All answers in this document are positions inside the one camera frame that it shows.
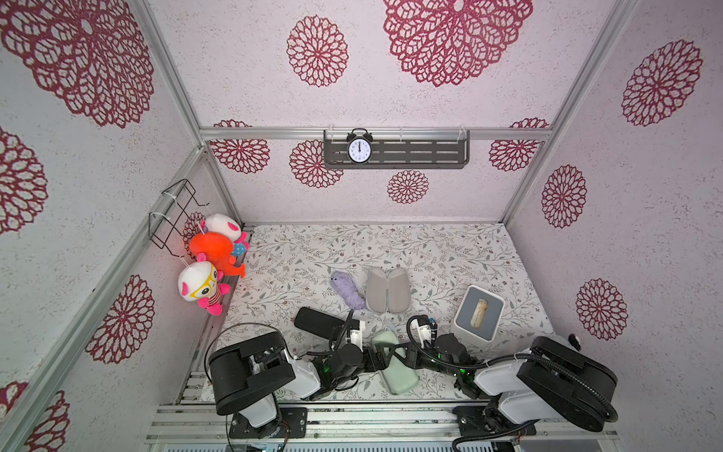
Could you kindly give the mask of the mint umbrella case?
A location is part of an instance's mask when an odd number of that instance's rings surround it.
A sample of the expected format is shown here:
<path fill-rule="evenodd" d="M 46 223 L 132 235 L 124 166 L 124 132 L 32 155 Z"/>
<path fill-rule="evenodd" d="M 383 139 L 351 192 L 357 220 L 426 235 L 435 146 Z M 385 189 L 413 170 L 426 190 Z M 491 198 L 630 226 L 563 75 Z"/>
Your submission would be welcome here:
<path fill-rule="evenodd" d="M 371 344 L 373 346 L 393 346 L 398 345 L 399 341 L 395 333 L 386 330 L 375 335 Z M 388 367 L 382 369 L 381 374 L 387 389 L 395 396 L 412 391 L 419 382 L 416 371 L 410 367 L 405 367 L 395 358 L 392 359 Z"/>

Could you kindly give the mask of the black umbrella case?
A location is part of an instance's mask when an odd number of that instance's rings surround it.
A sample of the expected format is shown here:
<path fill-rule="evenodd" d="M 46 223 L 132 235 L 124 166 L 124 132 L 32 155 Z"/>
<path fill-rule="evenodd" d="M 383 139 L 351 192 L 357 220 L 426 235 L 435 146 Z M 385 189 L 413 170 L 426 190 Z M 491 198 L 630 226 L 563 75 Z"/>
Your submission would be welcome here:
<path fill-rule="evenodd" d="M 342 318 L 309 307 L 301 307 L 294 319 L 296 328 L 328 340 L 336 340 L 345 323 Z"/>

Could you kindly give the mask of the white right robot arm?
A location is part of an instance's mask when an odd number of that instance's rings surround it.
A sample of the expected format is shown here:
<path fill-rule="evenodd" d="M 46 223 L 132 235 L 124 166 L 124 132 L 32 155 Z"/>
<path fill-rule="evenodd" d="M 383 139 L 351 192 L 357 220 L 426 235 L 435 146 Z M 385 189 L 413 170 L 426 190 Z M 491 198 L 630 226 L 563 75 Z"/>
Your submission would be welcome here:
<path fill-rule="evenodd" d="M 469 399 L 487 399 L 482 409 L 458 413 L 465 436 L 527 433 L 540 421 L 556 419 L 600 432 L 619 419 L 612 403 L 617 376 L 577 345 L 538 336 L 526 350 L 480 360 L 452 333 L 438 333 L 428 316 L 413 316 L 406 329 L 408 342 L 381 342 L 374 349 L 388 368 L 401 365 L 451 376 Z"/>

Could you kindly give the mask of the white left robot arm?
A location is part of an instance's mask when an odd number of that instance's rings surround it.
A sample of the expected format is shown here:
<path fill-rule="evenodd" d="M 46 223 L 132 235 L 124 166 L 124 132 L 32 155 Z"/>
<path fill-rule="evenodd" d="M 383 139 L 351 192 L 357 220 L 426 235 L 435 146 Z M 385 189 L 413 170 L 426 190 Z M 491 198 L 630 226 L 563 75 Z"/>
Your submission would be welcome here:
<path fill-rule="evenodd" d="M 388 368 L 395 352 L 384 346 L 366 348 L 365 324 L 348 316 L 304 331 L 328 341 L 328 348 L 294 356 L 282 332 L 269 332 L 212 351 L 207 348 L 204 371 L 211 383 L 217 414 L 239 415 L 254 429 L 282 421 L 276 392 L 284 389 L 307 401 L 345 391 L 363 373 Z"/>

